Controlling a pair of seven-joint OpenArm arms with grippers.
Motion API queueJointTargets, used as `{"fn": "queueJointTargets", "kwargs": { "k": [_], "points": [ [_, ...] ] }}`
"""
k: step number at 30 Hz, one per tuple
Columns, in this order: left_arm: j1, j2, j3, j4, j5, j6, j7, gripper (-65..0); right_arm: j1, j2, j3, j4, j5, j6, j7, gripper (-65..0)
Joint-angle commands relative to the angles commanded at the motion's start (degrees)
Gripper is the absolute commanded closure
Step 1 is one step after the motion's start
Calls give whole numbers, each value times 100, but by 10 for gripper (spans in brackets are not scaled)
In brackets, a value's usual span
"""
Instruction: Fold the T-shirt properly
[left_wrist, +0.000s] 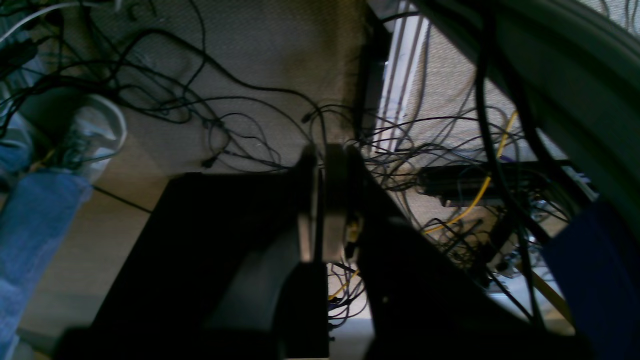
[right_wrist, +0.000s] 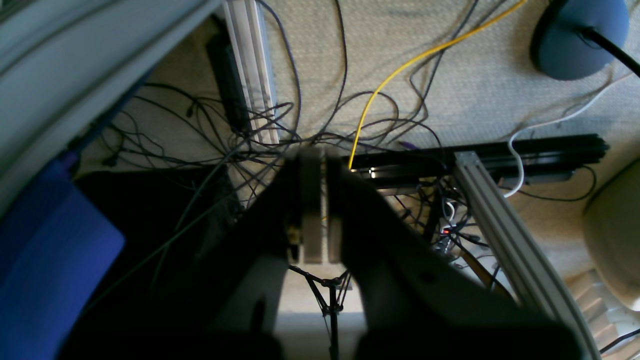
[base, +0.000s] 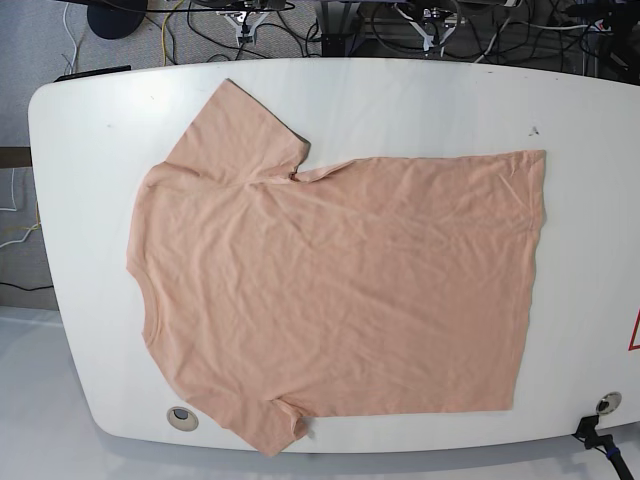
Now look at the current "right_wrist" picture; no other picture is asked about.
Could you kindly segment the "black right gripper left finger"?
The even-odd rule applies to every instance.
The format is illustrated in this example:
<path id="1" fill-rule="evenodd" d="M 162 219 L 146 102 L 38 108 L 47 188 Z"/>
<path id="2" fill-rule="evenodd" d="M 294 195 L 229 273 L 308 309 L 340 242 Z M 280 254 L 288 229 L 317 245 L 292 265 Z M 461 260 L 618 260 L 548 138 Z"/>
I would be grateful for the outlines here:
<path id="1" fill-rule="evenodd" d="M 299 192 L 288 158 L 233 229 L 153 291 L 97 305 L 65 342 L 67 360 L 281 360 L 273 332 L 290 262 L 285 223 Z"/>

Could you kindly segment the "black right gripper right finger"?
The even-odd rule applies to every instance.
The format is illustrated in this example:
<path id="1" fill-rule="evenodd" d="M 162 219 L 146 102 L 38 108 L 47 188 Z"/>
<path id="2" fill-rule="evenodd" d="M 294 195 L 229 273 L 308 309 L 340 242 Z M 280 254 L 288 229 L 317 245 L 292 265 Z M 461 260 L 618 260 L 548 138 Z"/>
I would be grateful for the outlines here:
<path id="1" fill-rule="evenodd" d="M 365 309 L 358 360 L 581 360 L 566 325 L 454 269 L 340 159 L 327 162 L 327 193 Z"/>

